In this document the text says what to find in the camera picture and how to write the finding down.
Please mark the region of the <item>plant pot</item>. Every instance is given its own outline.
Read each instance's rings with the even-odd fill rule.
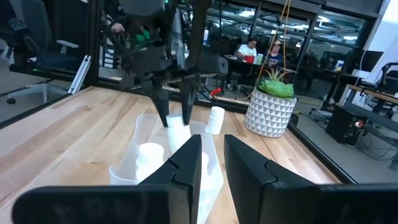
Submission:
[[[255,88],[244,125],[256,134],[279,138],[286,130],[296,102],[296,98],[270,96]]]

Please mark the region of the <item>computer tower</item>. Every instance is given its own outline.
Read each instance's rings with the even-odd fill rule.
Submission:
[[[368,118],[365,116],[360,116],[346,108],[336,106],[333,116],[326,127],[326,133],[338,143],[355,146],[358,136],[367,121]]]

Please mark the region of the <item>potted plant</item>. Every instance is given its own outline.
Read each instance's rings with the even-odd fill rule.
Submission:
[[[288,72],[271,69],[268,79],[256,83],[246,111],[244,125],[262,136],[279,138],[285,132],[297,99],[293,84],[281,81]]]

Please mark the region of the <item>wooden table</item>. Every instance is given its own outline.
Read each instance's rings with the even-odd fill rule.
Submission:
[[[349,85],[348,88],[353,90],[353,91],[351,91],[351,93],[347,97],[347,101],[349,101],[349,102],[352,102],[354,100],[354,97],[355,97],[355,94],[356,94],[357,91],[359,91],[359,92],[363,91],[363,93],[365,93],[367,95],[374,96],[376,98],[379,98],[381,100],[384,100],[384,101],[387,101],[387,102],[390,102],[390,103],[393,103],[393,104],[398,104],[398,99],[395,98],[395,96],[391,95],[391,94],[378,93],[376,91],[367,90],[367,89],[361,88],[359,86],[353,86],[353,85]]]
[[[0,130],[0,223],[10,223],[15,199],[31,188],[109,184],[108,167],[122,158],[142,113],[156,113],[148,97],[89,87]],[[196,106],[192,120],[207,122],[209,113]],[[244,114],[226,112],[221,134],[214,136],[224,186],[208,223],[238,222],[225,175],[224,134],[315,183],[338,182],[290,131],[279,139],[264,138],[243,121]]]

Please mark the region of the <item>woman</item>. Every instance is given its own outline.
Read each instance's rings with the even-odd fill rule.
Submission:
[[[278,66],[278,63],[283,59],[282,55],[279,53],[280,46],[282,43],[277,40],[274,42],[274,45],[272,46],[272,49],[270,52],[265,54],[265,57],[267,57],[267,66],[270,68],[274,68]]]

